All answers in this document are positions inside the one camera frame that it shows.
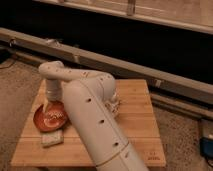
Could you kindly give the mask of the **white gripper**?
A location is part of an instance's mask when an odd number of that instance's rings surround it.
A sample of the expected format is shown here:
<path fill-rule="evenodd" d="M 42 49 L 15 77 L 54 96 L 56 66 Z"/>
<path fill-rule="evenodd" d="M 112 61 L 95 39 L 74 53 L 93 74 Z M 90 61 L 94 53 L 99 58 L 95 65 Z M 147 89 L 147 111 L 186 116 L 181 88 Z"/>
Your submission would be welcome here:
<path fill-rule="evenodd" d="M 62 87 L 59 80 L 46 80 L 46 97 L 49 101 L 60 101 L 62 98 Z M 46 113 L 49 101 L 45 100 L 43 104 L 43 112 Z"/>

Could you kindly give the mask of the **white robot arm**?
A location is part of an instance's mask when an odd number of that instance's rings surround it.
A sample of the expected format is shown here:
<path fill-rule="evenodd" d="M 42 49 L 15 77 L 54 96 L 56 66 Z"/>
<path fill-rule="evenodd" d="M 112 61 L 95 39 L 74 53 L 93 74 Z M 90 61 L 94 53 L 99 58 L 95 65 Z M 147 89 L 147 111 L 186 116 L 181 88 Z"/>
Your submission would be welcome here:
<path fill-rule="evenodd" d="M 66 68 L 45 62 L 47 99 L 62 102 L 97 171 L 149 171 L 105 103 L 116 97 L 114 77 L 106 72 Z"/>

